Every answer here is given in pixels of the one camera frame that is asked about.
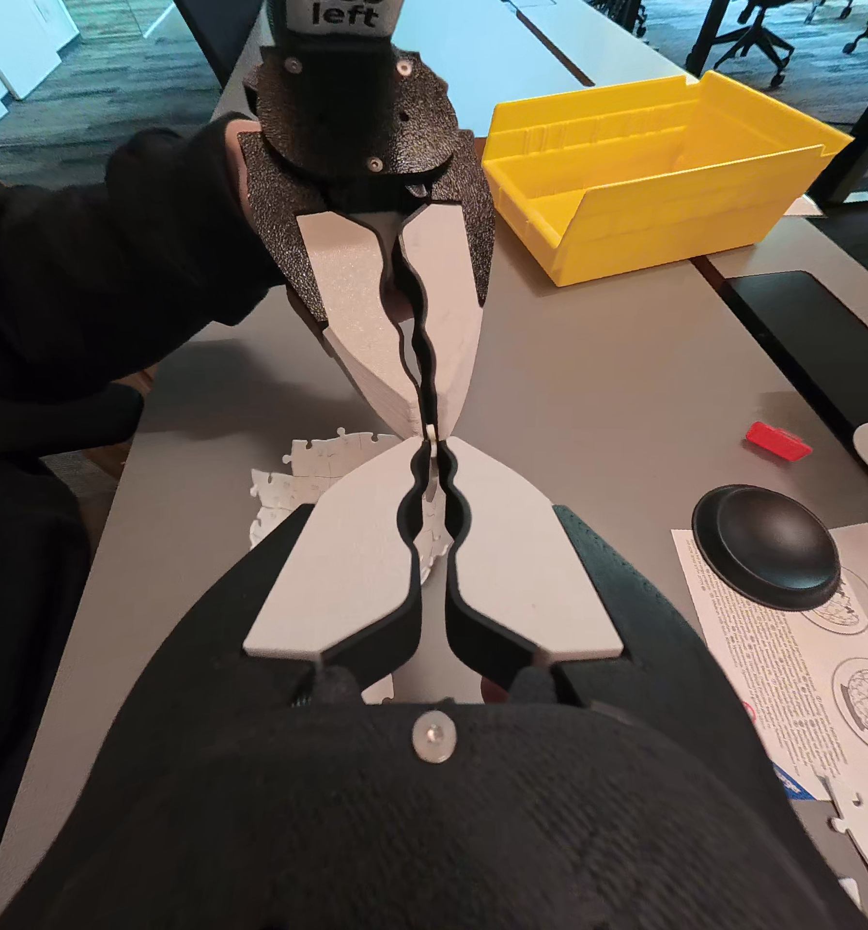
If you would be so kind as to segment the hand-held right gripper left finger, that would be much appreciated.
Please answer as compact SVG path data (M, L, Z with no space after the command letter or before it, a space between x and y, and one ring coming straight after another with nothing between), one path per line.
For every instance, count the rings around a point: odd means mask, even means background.
M422 437L405 439L324 491L243 642L248 655L340 660L396 632L420 593L430 453Z

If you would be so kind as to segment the black round ball stand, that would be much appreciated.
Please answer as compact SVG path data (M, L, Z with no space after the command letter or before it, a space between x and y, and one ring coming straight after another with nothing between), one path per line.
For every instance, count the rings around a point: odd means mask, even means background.
M729 484L704 494L692 515L696 547L709 568L752 602L808 612L842 581L837 546L825 525L795 499Z

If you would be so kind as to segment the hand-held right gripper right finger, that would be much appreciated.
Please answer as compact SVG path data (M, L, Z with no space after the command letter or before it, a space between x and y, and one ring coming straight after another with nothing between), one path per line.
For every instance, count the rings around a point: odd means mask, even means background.
M620 657L623 641L552 502L469 443L440 443L447 496L445 622L466 665Z

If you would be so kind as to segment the paper puzzle leaflet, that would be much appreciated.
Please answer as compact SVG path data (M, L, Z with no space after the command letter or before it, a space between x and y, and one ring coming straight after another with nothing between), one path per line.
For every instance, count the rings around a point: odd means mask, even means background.
M842 582L807 612L743 598L707 566L690 529L672 537L707 646L789 797L827 800L821 776L868 795L868 523L832 530Z

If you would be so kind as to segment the white cabinet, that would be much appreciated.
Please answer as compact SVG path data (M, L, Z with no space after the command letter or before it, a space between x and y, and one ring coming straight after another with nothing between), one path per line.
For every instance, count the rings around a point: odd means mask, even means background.
M79 35L62 1L0 1L0 119L5 99L25 99L60 65Z

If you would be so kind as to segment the yellow plastic bin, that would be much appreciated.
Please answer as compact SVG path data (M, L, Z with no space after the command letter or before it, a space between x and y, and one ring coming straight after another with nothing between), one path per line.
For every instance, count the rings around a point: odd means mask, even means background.
M710 73L501 103L482 163L567 286L760 242L852 140Z

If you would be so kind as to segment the red plastic object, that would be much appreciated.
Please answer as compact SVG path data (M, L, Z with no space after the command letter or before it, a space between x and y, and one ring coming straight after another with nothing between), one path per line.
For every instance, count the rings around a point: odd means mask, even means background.
M799 436L762 421L752 423L744 439L755 448L790 463L805 459L813 452L812 447Z

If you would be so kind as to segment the dark desk hatch panel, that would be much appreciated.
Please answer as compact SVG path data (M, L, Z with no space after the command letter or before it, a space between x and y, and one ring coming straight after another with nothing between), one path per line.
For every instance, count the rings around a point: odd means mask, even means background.
M868 326L812 274L723 280L719 296L844 444L868 424Z

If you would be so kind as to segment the person's dark trousers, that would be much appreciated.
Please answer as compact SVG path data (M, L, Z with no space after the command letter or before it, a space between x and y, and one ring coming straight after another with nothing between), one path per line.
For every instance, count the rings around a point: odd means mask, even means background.
M0 841L90 564L68 486L39 459L0 457Z

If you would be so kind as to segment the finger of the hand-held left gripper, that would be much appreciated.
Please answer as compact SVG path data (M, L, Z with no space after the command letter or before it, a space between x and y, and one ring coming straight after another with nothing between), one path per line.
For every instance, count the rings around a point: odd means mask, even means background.
M397 436L427 437L403 336L383 302L386 253L378 231L333 211L297 217L327 325L324 342Z
M411 346L423 423L444 440L465 403L483 316L461 206L430 204L408 218L398 237L395 270L414 316Z

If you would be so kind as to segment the partly built puzzle ball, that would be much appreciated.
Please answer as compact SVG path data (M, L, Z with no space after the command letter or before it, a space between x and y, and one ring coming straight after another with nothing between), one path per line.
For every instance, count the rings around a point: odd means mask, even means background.
M253 470L251 496L259 510L250 527L250 547L259 542L303 504L315 504L331 486L362 464L395 447L397 436L373 433L347 433L339 428L330 439L292 442L283 462L291 472ZM451 538L445 523L446 496L440 485L428 491L422 504L422 529L416 538L422 583L434 565L449 551Z

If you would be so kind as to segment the long white desk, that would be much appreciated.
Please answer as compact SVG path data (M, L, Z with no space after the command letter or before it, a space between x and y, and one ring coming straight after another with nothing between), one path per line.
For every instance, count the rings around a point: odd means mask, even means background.
M484 138L498 104L682 76L585 2L408 1L393 36L443 78L463 129Z

